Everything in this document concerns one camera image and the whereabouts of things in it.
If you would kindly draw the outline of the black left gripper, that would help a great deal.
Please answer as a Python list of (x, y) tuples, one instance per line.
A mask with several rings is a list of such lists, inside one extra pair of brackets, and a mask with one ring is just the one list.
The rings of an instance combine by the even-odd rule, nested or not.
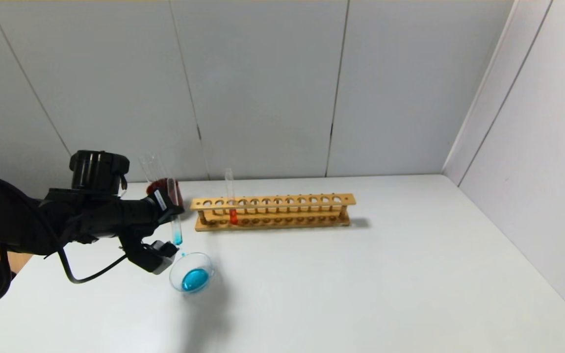
[(118, 229), (156, 229), (168, 223), (173, 215), (184, 213), (181, 192), (177, 184), (155, 189), (143, 199), (127, 200), (119, 195)]

